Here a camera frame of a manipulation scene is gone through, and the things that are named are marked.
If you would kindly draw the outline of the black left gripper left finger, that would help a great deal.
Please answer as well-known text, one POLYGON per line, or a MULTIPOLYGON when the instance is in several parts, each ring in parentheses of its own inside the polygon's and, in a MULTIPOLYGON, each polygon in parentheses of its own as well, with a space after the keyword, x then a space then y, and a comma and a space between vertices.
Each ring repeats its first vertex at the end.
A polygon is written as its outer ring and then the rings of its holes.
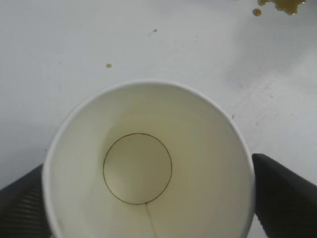
POLYGON ((39 165, 0 190, 2 238, 51 238, 44 208, 42 169, 39 165))

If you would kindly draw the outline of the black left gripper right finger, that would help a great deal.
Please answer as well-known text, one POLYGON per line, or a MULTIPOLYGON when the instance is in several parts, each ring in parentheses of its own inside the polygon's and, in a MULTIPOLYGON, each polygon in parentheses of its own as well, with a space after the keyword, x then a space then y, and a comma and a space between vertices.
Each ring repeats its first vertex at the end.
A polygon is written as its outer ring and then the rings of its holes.
POLYGON ((255 214, 269 238, 317 236, 317 187, 265 154, 252 155, 255 214))

